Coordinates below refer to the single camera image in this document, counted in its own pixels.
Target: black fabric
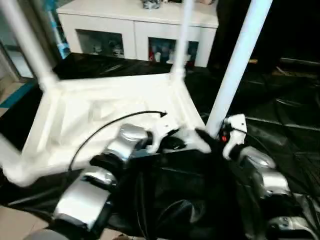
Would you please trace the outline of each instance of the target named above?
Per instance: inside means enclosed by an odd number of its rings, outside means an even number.
[[[63,80],[160,74],[168,73],[170,68],[169,64],[72,53],[54,71]],[[185,84],[205,122],[222,78],[221,72],[209,72],[200,67],[187,69]],[[306,192],[307,171],[316,193],[320,194],[319,89],[318,79],[246,71],[228,112],[229,115],[245,114],[248,132],[271,151],[276,164],[290,176],[289,187],[295,193]],[[28,137],[41,96],[41,90],[35,86],[0,118],[0,133],[19,150]],[[246,141],[263,151],[254,139],[247,137]],[[152,200],[148,208],[154,214],[151,222],[159,237],[230,239],[234,234],[237,239],[241,238],[233,176],[220,157],[194,151],[192,154],[158,155],[151,161],[143,161],[144,168],[149,169],[141,168],[140,178],[148,179],[144,187],[150,190],[144,197]],[[74,180],[78,174],[79,171],[74,171],[69,180]],[[4,181],[0,203],[7,206],[12,201],[55,188],[54,193],[41,199],[11,205],[11,208],[27,210],[49,221],[62,193],[60,185],[64,176],[62,173],[42,177],[27,188]],[[108,221],[109,227],[132,235],[141,232],[134,201],[137,179],[138,172],[128,169],[120,183],[123,191],[116,195],[115,212]],[[162,225],[157,229],[156,217],[171,204],[173,207],[163,216],[178,214],[172,219],[165,217],[167,221],[161,217]]]

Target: black cable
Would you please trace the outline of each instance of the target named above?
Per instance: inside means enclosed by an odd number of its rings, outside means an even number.
[[[134,113],[119,117],[119,118],[117,118],[115,120],[112,120],[112,121],[104,124],[103,126],[101,126],[98,130],[96,130],[94,133],[92,133],[76,150],[76,152],[73,155],[73,158],[71,159],[71,162],[70,162],[70,164],[68,166],[66,177],[64,178],[64,182],[62,183],[62,186],[61,186],[62,189],[61,190],[64,191],[64,189],[65,189],[65,187],[66,187],[66,185],[68,183],[68,178],[69,178],[70,172],[72,171],[72,166],[73,166],[73,164],[74,164],[74,162],[76,160],[76,157],[77,157],[78,153],[98,132],[100,132],[102,129],[104,129],[104,128],[106,128],[106,127],[110,126],[111,124],[114,124],[114,123],[116,123],[118,121],[121,121],[121,120],[126,119],[126,118],[130,118],[130,117],[133,117],[133,116],[136,116],[136,115],[141,115],[141,114],[160,114],[160,117],[163,117],[167,113],[166,112],[162,112],[162,111],[155,111],[155,110],[138,111],[138,112],[134,112]]]

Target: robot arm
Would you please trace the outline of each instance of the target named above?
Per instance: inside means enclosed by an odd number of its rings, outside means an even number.
[[[317,240],[303,209],[291,194],[287,179],[278,171],[274,160],[244,144],[246,131],[243,114],[227,118],[220,131],[220,140],[225,142],[223,157],[232,161],[239,170],[234,172],[235,175],[246,178],[245,183],[237,185],[237,200],[246,236],[263,240]]]
[[[151,146],[154,135],[132,124],[121,126],[117,136],[90,161],[69,186],[53,213],[53,223],[25,240],[99,239],[112,211],[110,196],[132,154]]]

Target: figurine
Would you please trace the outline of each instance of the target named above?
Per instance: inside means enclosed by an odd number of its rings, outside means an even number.
[[[144,9],[158,9],[160,8],[161,0],[142,0]]]

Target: tile floor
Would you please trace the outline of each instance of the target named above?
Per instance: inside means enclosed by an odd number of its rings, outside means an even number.
[[[24,83],[14,82],[10,76],[0,79],[0,104],[5,101],[11,94],[18,90]],[[8,108],[0,107],[0,118]]]
[[[43,229],[48,224],[28,212],[0,206],[0,239],[23,240],[29,234]],[[112,240],[121,233],[105,229],[101,240]]]

